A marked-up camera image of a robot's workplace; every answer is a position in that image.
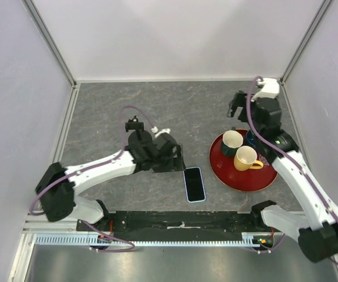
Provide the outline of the black phone stand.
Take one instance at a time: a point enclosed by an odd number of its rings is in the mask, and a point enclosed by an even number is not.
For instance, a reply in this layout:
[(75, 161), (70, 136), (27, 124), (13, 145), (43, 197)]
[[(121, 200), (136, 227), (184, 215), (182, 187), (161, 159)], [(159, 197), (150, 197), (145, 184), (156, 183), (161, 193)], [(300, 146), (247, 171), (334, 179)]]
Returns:
[(125, 131), (131, 132), (128, 137), (128, 146), (142, 145), (152, 141), (151, 134), (145, 130), (144, 123), (140, 122), (137, 116), (125, 123)]

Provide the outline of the phone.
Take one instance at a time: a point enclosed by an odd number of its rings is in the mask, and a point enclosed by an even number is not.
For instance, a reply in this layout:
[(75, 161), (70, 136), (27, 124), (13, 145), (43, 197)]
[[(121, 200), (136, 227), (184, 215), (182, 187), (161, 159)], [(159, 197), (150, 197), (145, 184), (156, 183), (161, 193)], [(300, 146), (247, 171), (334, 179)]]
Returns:
[(199, 167), (188, 167), (183, 171), (186, 197), (189, 203), (199, 203), (206, 200), (202, 171)]

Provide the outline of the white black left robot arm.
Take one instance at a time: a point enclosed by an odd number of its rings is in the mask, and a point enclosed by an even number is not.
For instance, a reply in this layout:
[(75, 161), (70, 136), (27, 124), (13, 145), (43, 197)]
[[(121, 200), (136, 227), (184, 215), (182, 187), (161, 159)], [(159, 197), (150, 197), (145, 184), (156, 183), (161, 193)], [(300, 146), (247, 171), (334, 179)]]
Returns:
[(67, 217), (87, 221), (95, 230), (109, 226), (108, 211), (100, 200), (88, 200), (81, 193), (121, 176), (142, 171), (178, 172), (185, 169), (182, 146), (164, 129), (152, 136), (147, 131), (132, 132), (120, 151), (76, 166), (51, 164), (35, 191), (42, 214), (49, 222)]

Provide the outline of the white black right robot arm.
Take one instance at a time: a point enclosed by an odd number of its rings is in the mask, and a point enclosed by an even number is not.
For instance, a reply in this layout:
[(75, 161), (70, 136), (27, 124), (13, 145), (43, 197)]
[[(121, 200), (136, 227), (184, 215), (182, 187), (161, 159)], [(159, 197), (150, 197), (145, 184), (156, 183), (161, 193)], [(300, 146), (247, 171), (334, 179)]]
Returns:
[(242, 110), (238, 119), (253, 132), (258, 153), (284, 179), (304, 211), (304, 216), (296, 216), (273, 201), (265, 201), (253, 206), (251, 227), (281, 231), (314, 263), (338, 254), (338, 206), (312, 175), (294, 139), (281, 128), (277, 97), (252, 98), (238, 91), (227, 115), (234, 117), (237, 108)]

